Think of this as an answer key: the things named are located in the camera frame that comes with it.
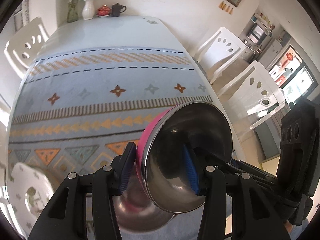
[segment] white vase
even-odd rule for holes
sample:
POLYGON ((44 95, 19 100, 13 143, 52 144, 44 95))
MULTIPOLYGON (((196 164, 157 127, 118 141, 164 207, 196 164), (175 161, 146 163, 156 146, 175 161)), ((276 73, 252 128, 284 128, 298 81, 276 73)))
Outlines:
POLYGON ((90 20, 94 17, 95 9, 93 0, 86 0, 82 10, 82 17, 84 20, 90 20))

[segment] red teapot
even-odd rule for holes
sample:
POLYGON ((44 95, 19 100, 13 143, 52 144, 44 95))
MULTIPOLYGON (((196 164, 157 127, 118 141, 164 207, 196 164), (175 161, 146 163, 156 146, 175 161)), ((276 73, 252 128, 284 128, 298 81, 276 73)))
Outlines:
POLYGON ((112 9, 108 7, 107 5, 103 5, 100 7, 97 11, 98 16, 107 16, 111 14, 112 9))

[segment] glass vase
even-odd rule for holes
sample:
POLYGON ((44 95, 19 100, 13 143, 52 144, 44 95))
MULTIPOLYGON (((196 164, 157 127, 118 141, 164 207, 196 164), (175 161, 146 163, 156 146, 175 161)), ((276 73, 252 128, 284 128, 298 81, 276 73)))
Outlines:
POLYGON ((68 23, 79 20, 77 5, 78 5, 78 0, 68 0, 68 17, 67 17, 68 23))

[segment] pink bowl exterior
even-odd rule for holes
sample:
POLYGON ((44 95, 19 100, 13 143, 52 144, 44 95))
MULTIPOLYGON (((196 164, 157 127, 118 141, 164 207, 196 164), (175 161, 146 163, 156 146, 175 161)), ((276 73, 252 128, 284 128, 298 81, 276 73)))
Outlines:
POLYGON ((138 142, 138 146, 137 146, 137 155, 136 155, 136 169, 137 169, 137 175, 139 178, 139 181, 141 183, 141 185, 143 186, 142 180, 141 180, 141 162, 142 162, 142 156, 143 156, 143 150, 144 147, 146 146, 146 143, 148 141, 149 135, 152 132, 152 130, 154 129, 154 127, 157 125, 157 123, 161 120, 162 117, 164 117, 164 115, 169 112, 173 107, 165 110, 164 112, 158 114, 153 120, 152 122, 145 128, 145 130, 143 131, 139 142, 138 142))

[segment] refrigerator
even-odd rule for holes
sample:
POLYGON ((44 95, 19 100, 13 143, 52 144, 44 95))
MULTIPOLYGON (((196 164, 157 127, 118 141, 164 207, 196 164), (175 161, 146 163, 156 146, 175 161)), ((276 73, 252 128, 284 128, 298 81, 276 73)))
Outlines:
POLYGON ((263 55, 260 57, 258 61, 268 70, 269 64, 279 54, 282 48, 283 48, 282 45, 277 40, 274 40, 270 44, 270 46, 268 46, 265 49, 265 51, 263 52, 263 55))

